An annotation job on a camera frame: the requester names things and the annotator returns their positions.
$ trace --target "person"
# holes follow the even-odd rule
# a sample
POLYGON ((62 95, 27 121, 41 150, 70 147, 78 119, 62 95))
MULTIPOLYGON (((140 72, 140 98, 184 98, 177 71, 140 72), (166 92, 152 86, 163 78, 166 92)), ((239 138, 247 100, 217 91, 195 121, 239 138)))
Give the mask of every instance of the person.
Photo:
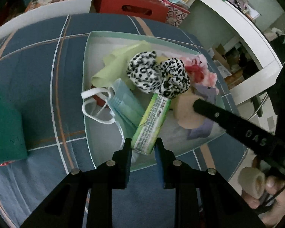
MULTIPOLYGON (((257 167, 259 160, 257 157, 252 162, 252 167, 257 167)), ((276 194, 285 185, 285 181, 275 176, 269 176, 266 179, 265 190, 270 194, 276 194)), ((245 202, 252 208, 256 209, 260 201, 242 191, 242 197, 245 202)), ((285 227, 285 189, 275 198, 271 210, 260 216, 266 227, 271 228, 277 225, 277 228, 285 227)))

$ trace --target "purple package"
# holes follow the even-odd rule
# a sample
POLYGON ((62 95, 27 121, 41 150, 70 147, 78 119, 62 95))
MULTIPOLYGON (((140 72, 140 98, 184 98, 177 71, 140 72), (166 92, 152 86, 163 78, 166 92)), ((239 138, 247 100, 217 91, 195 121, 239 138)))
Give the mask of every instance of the purple package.
MULTIPOLYGON (((203 97, 206 101, 215 104, 216 89, 214 87, 206 87, 201 84, 194 84, 194 88, 196 89, 196 95, 199 95, 203 97)), ((189 130, 187 140, 197 139, 201 137, 206 138, 210 136, 212 128, 213 121, 206 118, 201 126, 189 130)))

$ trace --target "scrunchie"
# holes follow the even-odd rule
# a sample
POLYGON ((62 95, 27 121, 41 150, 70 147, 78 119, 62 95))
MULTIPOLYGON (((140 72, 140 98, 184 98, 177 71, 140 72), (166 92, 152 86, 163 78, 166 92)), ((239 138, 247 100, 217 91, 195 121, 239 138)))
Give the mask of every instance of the scrunchie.
POLYGON ((190 78, 181 60, 170 58, 157 65, 155 58, 156 51, 145 51, 131 59, 127 75, 138 88, 170 99, 189 89, 190 78))

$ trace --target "blue tablecloth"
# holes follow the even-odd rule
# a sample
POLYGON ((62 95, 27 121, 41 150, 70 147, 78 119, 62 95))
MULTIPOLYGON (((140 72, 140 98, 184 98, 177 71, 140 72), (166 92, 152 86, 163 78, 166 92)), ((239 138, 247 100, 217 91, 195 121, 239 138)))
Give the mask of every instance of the blue tablecloth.
MULTIPOLYGON (((143 22, 115 14, 78 14, 32 24, 0 41, 0 92, 21 112, 29 150, 27 160, 0 167, 0 213, 11 227, 19 227, 72 167, 93 169, 80 95, 89 32, 145 35, 150 34, 147 26, 155 37, 201 52, 218 74, 226 109, 237 113, 224 80, 193 35, 160 22, 143 22)), ((228 179, 245 147, 227 134, 208 147, 216 169, 228 179)), ((179 159, 207 169, 200 149, 179 159)), ((126 190, 113 190, 113 227, 173 227, 174 197, 173 190, 161 188, 155 166, 132 172, 126 190)))

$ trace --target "table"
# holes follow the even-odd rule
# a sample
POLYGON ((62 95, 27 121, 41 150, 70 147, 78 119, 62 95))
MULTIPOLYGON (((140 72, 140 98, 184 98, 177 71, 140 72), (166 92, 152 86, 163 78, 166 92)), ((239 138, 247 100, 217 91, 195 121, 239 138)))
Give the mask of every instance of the table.
POLYGON ((274 85, 282 63, 263 33, 228 1, 200 1, 217 12, 237 31, 253 52, 252 57, 259 68, 259 72, 230 90, 235 104, 238 105, 274 85))
MULTIPOLYGON (((93 169, 81 112, 83 56, 91 31, 164 38, 203 53, 209 68, 218 73, 193 35, 123 15, 86 13, 47 19, 0 40, 0 92, 21 112, 29 150, 28 159, 0 167, 0 214, 10 227, 19 227, 71 168, 93 169)), ((238 114, 221 76, 217 87, 226 109, 238 114)), ((195 169, 206 170, 213 164, 229 179, 245 151, 223 134, 178 158, 195 169)), ((161 188, 156 166, 132 172, 126 190, 113 190, 114 227, 173 227, 174 197, 173 190, 161 188)))

